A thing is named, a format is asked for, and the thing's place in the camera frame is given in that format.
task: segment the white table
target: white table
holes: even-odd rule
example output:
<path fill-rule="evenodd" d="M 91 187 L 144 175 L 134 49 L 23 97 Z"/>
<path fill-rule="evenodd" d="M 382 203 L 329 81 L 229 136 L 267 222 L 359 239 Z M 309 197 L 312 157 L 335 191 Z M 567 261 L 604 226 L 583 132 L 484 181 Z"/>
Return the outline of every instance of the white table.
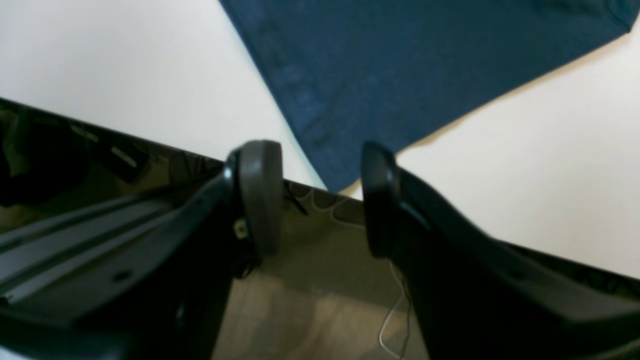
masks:
<path fill-rule="evenodd" d="M 31 360 L 22 355 L 18 355 L 11 350 L 7 350 L 3 347 L 0 347 L 0 360 Z"/>
<path fill-rule="evenodd" d="M 637 27 L 399 163 L 497 238 L 640 277 Z M 0 0 L 0 97 L 218 159 L 269 138 L 324 188 L 216 0 Z"/>

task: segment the black plastic part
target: black plastic part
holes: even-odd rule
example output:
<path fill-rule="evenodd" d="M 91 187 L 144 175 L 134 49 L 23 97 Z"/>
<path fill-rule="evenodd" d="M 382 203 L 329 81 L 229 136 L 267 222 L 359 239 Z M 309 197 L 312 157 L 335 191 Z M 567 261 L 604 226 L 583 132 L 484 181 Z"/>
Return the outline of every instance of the black plastic part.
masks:
<path fill-rule="evenodd" d="M 282 150 L 269 140 L 246 143 L 240 153 L 239 186 L 256 252 L 275 255 L 282 225 Z"/>
<path fill-rule="evenodd" d="M 112 360 L 136 356 L 135 341 L 125 333 L 75 331 L 0 317 L 2 346 L 31 359 Z"/>
<path fill-rule="evenodd" d="M 68 126 L 68 120 L 0 99 L 0 111 L 10 109 L 20 125 L 19 135 L 0 131 L 0 206 L 40 204 L 84 180 L 89 167 L 85 144 Z M 15 174 L 3 148 L 10 145 L 28 164 Z"/>
<path fill-rule="evenodd" d="M 408 280 L 432 360 L 635 359 L 640 304 L 542 268 L 365 145 L 367 237 Z"/>
<path fill-rule="evenodd" d="M 157 218 L 144 219 L 164 221 L 148 236 L 75 268 L 24 299 L 5 299 L 0 306 L 0 346 L 42 360 L 209 360 L 234 276 L 259 263 L 261 255 L 277 250 L 283 182 L 280 146 L 250 142 L 230 155 L 222 174 L 194 181 L 193 187 L 199 181 L 206 183 L 190 199 L 181 193 L 180 201 L 173 195 L 166 201 L 154 192 L 4 234 L 11 240 L 10 246 L 0 247 L 0 255 L 6 256 L 25 243 L 37 245 L 39 236 L 67 239 L 60 233 L 95 217 L 123 219 L 136 204 L 168 207 L 149 215 Z M 238 219 L 248 222 L 249 238 L 236 237 Z M 123 230 L 122 224 L 91 226 L 90 231 L 84 226 L 74 234 L 87 244 L 96 239 L 102 244 L 139 226 L 133 221 Z M 21 241 L 23 234 L 28 241 Z M 39 264 L 33 275 L 79 254 L 55 254 L 55 262 Z M 19 283 L 0 283 L 0 296 L 31 280 L 32 275 L 21 274 L 12 280 Z"/>
<path fill-rule="evenodd" d="M 147 166 L 149 155 L 134 146 L 128 136 L 83 124 L 83 130 L 95 133 L 97 141 L 89 141 L 92 158 L 120 179 L 132 183 Z"/>

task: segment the blue fabric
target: blue fabric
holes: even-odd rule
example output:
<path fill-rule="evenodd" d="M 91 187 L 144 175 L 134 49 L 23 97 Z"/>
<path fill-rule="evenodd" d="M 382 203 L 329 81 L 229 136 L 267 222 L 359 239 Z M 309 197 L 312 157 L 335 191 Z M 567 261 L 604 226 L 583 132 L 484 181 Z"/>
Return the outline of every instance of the blue fabric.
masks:
<path fill-rule="evenodd" d="M 620 37 L 640 9 L 640 0 L 221 2 L 331 191 L 359 177 L 366 140 L 399 151 Z"/>

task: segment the white wire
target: white wire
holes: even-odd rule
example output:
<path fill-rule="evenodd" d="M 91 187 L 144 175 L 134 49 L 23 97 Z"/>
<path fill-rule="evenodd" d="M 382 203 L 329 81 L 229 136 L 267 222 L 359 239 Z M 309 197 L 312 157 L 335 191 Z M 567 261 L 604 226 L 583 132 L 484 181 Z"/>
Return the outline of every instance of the white wire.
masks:
<path fill-rule="evenodd" d="M 289 190 L 291 191 L 291 193 L 293 193 L 293 183 L 289 183 Z M 293 194 L 293 196 L 298 200 L 298 201 L 304 201 L 307 200 L 310 196 L 311 193 L 314 192 L 313 188 L 309 188 L 309 192 L 306 193 L 304 196 L 296 196 L 295 194 Z"/>
<path fill-rule="evenodd" d="M 315 189 L 311 189 L 310 194 L 307 194 L 306 196 L 304 196 L 304 199 L 306 199 L 309 195 L 311 195 L 311 206 L 313 206 L 314 209 L 316 209 L 316 211 L 319 211 L 321 213 L 325 213 L 325 212 L 329 212 L 329 217 L 331 218 L 331 220 L 337 224 L 340 225 L 346 225 L 346 226 L 351 226 L 351 227 L 356 227 L 358 229 L 364 229 L 365 226 L 364 225 L 360 225 L 360 224 L 354 224 L 352 222 L 347 222 L 347 221 L 343 221 L 343 220 L 339 220 L 335 217 L 335 210 L 338 208 L 338 206 L 342 205 L 343 203 L 347 202 L 349 200 L 349 198 L 347 197 L 342 197 L 341 199 L 338 199 L 338 201 L 335 202 L 335 204 L 329 206 L 328 208 L 320 208 L 318 205 L 316 205 L 316 190 Z"/>
<path fill-rule="evenodd" d="M 400 303 L 402 302 L 402 300 L 404 299 L 404 285 L 402 284 L 402 281 L 400 281 L 400 279 L 398 279 L 398 276 L 396 275 L 396 271 L 394 270 L 394 264 L 391 262 L 391 260 L 389 260 L 389 268 L 391 269 L 391 275 L 393 275 L 394 280 L 396 281 L 396 283 L 398 284 L 398 286 L 400 287 L 401 293 L 400 293 L 400 297 L 398 297 L 398 299 L 396 300 L 396 303 L 394 304 L 394 306 L 391 308 L 391 310 L 389 311 L 389 314 L 387 314 L 387 317 L 385 318 L 385 321 L 382 323 L 382 327 L 380 328 L 380 333 L 378 334 L 378 343 L 380 343 L 380 346 L 385 349 L 385 351 L 393 356 L 396 359 L 400 359 L 402 360 L 403 357 L 398 355 L 397 353 L 395 353 L 393 350 L 391 350 L 390 348 L 388 348 L 385 343 L 382 341 L 382 335 L 385 333 L 385 329 L 387 328 L 387 324 L 389 323 L 389 319 L 391 319 L 391 315 L 394 313 L 394 311 L 396 310 L 396 308 L 398 307 L 398 305 L 400 305 Z"/>

